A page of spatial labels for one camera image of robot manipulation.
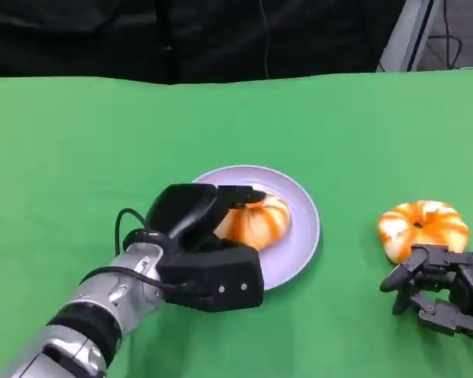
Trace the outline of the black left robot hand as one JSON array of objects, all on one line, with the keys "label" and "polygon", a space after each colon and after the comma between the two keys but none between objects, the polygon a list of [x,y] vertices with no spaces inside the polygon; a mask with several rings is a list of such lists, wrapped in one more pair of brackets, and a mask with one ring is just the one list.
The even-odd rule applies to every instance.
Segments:
[{"label": "black left robot hand", "polygon": [[231,209],[256,204],[266,193],[251,186],[180,183],[168,186],[148,210],[145,223],[189,253],[217,241],[215,229]]}]

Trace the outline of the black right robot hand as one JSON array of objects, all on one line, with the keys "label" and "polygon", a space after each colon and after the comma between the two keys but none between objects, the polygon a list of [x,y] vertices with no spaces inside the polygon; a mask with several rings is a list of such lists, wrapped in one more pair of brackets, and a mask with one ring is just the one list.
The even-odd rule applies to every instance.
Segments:
[{"label": "black right robot hand", "polygon": [[414,244],[408,258],[382,281],[380,291],[397,293],[394,315],[413,308],[421,326],[473,339],[473,253]]}]

